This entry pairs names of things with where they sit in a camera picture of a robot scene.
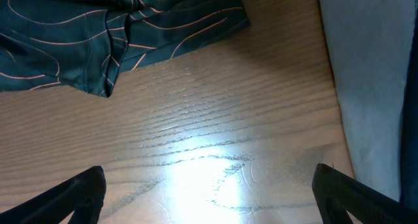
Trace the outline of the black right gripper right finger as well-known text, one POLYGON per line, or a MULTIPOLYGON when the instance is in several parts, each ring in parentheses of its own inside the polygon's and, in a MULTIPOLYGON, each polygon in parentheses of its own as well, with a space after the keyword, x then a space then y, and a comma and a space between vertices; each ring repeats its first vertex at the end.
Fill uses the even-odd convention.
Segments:
POLYGON ((323 224, 352 224, 350 216, 362 223, 417 223, 417 212, 399 202, 319 163, 312 190, 323 224))

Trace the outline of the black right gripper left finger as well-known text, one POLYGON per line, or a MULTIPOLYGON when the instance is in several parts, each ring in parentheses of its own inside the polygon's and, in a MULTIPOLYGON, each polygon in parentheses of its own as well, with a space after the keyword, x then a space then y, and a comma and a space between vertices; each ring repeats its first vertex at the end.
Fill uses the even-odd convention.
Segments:
POLYGON ((97 223, 106 193, 105 174, 91 167, 44 193, 1 213, 1 223, 97 223))

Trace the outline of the black orange-patterned jersey shirt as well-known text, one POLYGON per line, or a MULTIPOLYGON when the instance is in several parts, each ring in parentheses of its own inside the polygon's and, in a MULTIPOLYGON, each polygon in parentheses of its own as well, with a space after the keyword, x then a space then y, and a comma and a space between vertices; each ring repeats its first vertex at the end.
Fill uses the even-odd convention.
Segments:
POLYGON ((242 0, 1 0, 1 90, 109 97, 120 73, 249 25, 242 0))

